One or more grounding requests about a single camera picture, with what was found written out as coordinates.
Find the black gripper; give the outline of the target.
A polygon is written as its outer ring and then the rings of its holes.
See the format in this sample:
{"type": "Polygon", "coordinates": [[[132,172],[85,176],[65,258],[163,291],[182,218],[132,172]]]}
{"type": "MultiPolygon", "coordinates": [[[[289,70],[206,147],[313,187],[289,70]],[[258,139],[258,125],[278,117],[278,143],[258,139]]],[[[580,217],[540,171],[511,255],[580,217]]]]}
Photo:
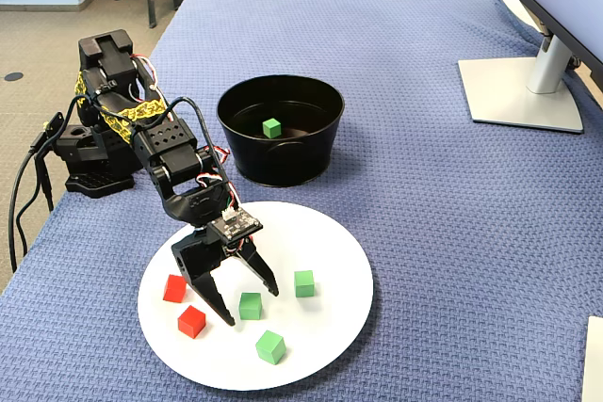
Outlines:
{"type": "Polygon", "coordinates": [[[230,327],[233,327],[236,321],[227,309],[210,273],[225,259],[236,256],[273,296],[279,296],[279,288],[272,270],[249,237],[233,244],[224,244],[215,233],[194,230],[175,242],[171,251],[182,276],[190,283],[194,292],[230,327]]]}

